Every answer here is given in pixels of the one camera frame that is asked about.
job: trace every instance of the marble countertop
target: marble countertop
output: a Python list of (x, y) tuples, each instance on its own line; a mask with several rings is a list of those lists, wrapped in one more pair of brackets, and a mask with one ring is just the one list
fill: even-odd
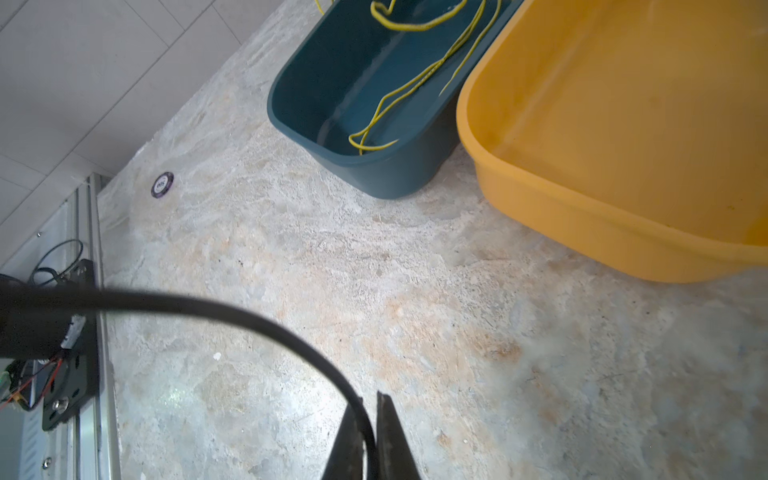
[[(318, 20), (286, 0), (107, 186), (106, 284), (273, 317), (370, 409), (392, 395), (424, 479), (764, 478), (768, 273), (626, 276), (491, 207), (462, 147), (367, 197), (267, 120)], [(215, 323), (109, 320), (124, 478), (319, 478), (344, 402), (310, 367)]]

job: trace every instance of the blue bin rim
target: blue bin rim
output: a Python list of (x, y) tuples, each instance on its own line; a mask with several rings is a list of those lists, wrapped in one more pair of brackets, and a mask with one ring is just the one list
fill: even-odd
[(285, 70), (288, 69), (288, 66), (293, 63), (293, 59), (296, 56), (298, 56), (299, 52), (301, 52), (306, 47), (306, 44), (310, 41), (312, 36), (315, 34), (315, 30), (320, 28), (320, 26), (323, 24), (325, 19), (329, 15), (333, 14), (333, 10), (336, 8), (336, 6), (343, 1), (344, 0), (339, 0), (331, 4), (330, 8), (326, 10), (325, 15), (323, 15), (320, 18), (320, 20), (315, 24), (312, 30), (310, 30), (310, 33), (307, 34), (307, 36), (301, 42), (301, 45), (299, 45), (299, 47), (294, 51), (293, 55), (290, 56), (286, 64), (280, 69), (280, 73), (277, 74), (277, 76), (275, 77), (275, 80), (272, 82), (272, 86), (270, 87), (270, 94), (268, 95), (266, 100), (266, 114), (267, 114), (267, 117), (270, 119), (270, 122), (272, 122), (272, 125), (274, 125), (279, 131), (282, 131), (283, 133), (285, 132), (293, 133), (291, 140), (294, 140), (296, 143), (298, 143), (299, 145), (307, 149), (309, 152), (316, 153), (319, 156), (326, 158), (328, 161), (331, 161), (336, 165), (345, 166), (345, 167), (365, 165), (365, 164), (370, 164), (373, 162), (385, 160), (386, 158), (392, 157), (393, 155), (397, 154), (400, 150), (407, 147), (408, 144), (415, 138), (421, 137), (424, 134), (424, 132), (426, 132), (432, 126), (432, 124), (435, 123), (439, 113), (445, 108), (445, 106), (458, 94), (457, 90), (460, 87), (464, 86), (464, 81), (467, 79), (469, 74), (475, 68), (475, 65), (477, 65), (478, 61), (480, 61), (480, 58), (485, 54), (485, 51), (488, 50), (488, 47), (491, 46), (491, 43), (495, 41), (499, 32), (501, 32), (501, 30), (505, 27), (505, 25), (507, 25), (507, 22), (509, 22), (509, 20), (512, 18), (512, 16), (516, 13), (518, 8), (520, 7), (520, 4), (523, 2), (523, 0), (511, 0), (511, 5), (509, 5), (505, 10), (502, 11), (502, 13), (499, 14), (499, 17), (496, 19), (496, 23), (494, 23), (491, 29), (488, 30), (488, 33), (485, 35), (485, 38), (482, 39), (482, 41), (478, 44), (478, 47), (475, 49), (475, 51), (472, 52), (472, 55), (467, 60), (466, 64), (464, 65), (464, 68), (462, 68), (462, 70), (458, 73), (458, 75), (456, 75), (456, 78), (453, 79), (449, 87), (445, 89), (445, 92), (443, 92), (443, 95), (440, 95), (442, 97), (442, 101), (439, 103), (435, 103), (432, 109), (430, 109), (430, 111), (428, 112), (429, 121), (427, 121), (422, 128), (420, 128), (417, 131), (413, 131), (411, 134), (408, 134), (405, 137), (401, 137), (396, 144), (392, 145), (391, 147), (385, 148), (384, 150), (367, 152), (363, 155), (360, 155), (360, 154), (342, 155), (342, 154), (337, 154), (336, 152), (331, 151), (323, 147), (322, 145), (317, 144), (314, 141), (311, 141), (309, 138), (304, 137), (299, 132), (293, 130), (291, 127), (284, 124), (282, 121), (278, 120), (273, 109), (273, 97), (275, 94), (275, 85), (277, 85), (280, 82), (280, 79), (283, 77)]

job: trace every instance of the teal container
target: teal container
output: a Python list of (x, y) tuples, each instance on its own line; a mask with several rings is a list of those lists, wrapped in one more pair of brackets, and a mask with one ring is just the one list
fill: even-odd
[[(468, 0), (454, 18), (424, 32), (382, 27), (371, 16), (370, 0), (336, 0), (277, 75), (267, 103), (270, 121), (325, 168), (368, 195), (392, 199), (411, 194), (435, 176), (458, 144), (455, 117), (461, 86), (520, 3), (503, 0), (496, 23), (440, 94), (493, 16), (496, 2), (487, 1), (480, 23), (462, 49), (379, 120), (366, 145), (399, 141), (360, 155), (347, 137), (368, 125), (382, 96), (448, 51), (475, 16), (480, 0)], [(423, 23), (454, 4), (399, 0), (390, 19)]]

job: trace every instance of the plastic bin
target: plastic bin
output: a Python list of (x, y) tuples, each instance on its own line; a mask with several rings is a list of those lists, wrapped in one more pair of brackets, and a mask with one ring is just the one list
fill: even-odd
[[(425, 22), (453, 0), (400, 2), (391, 19)], [(399, 139), (383, 151), (359, 155), (347, 137), (368, 125), (381, 97), (440, 59), (472, 20), (479, 0), (451, 20), (425, 32), (382, 27), (370, 0), (337, 0), (299, 46), (270, 91), (270, 121), (347, 183), (378, 198), (397, 198), (423, 187), (458, 144), (455, 106), (460, 87), (493, 38), (519, 6), (503, 0), (502, 12), (451, 85), (440, 95), (496, 8), (486, 2), (480, 24), (419, 90), (372, 129), (366, 145)]]
[(526, 0), (458, 102), (484, 195), (648, 280), (768, 265), (766, 12)]

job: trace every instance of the bolt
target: bolt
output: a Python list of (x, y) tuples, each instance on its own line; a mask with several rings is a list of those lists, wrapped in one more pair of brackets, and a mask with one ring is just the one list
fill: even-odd
[(67, 397), (56, 399), (53, 401), (53, 404), (51, 404), (51, 408), (59, 414), (64, 413), (67, 407), (69, 407), (69, 399)]

